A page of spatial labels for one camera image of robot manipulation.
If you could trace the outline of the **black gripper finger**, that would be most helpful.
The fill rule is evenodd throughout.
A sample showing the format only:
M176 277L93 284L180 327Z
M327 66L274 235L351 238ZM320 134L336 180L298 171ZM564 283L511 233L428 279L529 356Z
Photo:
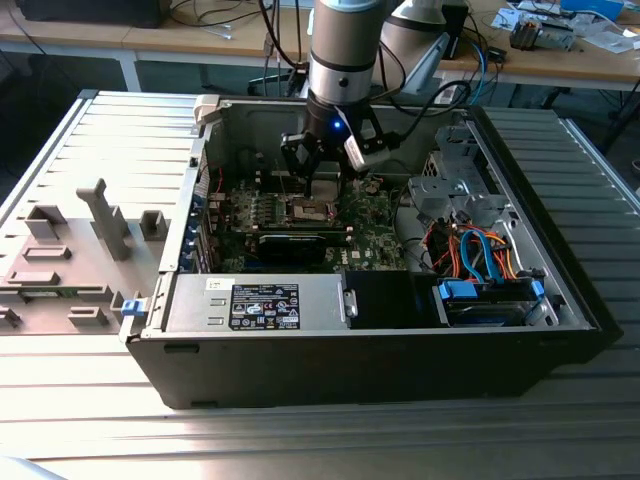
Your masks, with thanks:
M312 195L313 176L325 157L325 145L310 132L283 135L281 153L289 173L305 181L305 196Z
M338 197L343 198L349 195L355 189L354 183L364 180L368 173L368 170L357 172L351 167L342 170L338 180Z

